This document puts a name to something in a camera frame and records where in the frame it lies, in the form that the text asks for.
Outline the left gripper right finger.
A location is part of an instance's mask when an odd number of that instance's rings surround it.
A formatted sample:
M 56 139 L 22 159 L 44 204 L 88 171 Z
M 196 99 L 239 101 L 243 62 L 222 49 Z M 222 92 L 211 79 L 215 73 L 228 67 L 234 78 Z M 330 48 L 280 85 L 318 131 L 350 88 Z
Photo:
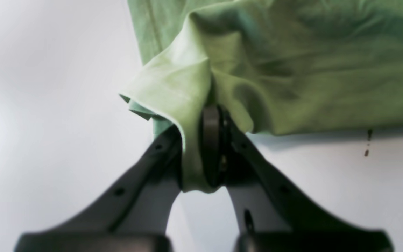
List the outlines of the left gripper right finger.
M 326 211 L 270 164 L 221 106 L 203 109 L 206 180 L 224 186 L 240 234 L 235 252 L 393 252 L 384 231 L 358 228 Z

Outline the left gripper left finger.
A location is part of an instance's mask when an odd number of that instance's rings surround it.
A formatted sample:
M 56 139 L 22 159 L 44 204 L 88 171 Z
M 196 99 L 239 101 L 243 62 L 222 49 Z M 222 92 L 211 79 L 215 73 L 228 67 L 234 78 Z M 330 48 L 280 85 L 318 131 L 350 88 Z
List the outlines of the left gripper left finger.
M 181 191 L 181 136 L 168 128 L 95 202 L 57 227 L 24 233 L 16 252 L 172 252 L 166 236 Z

